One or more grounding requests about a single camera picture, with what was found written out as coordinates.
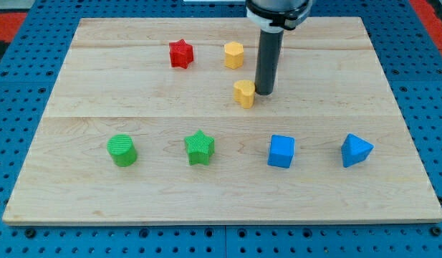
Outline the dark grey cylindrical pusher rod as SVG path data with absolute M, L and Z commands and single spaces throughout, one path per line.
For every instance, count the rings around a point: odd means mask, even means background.
M 274 91 L 283 34 L 283 31 L 271 33 L 261 30 L 254 80 L 258 95 L 270 95 Z

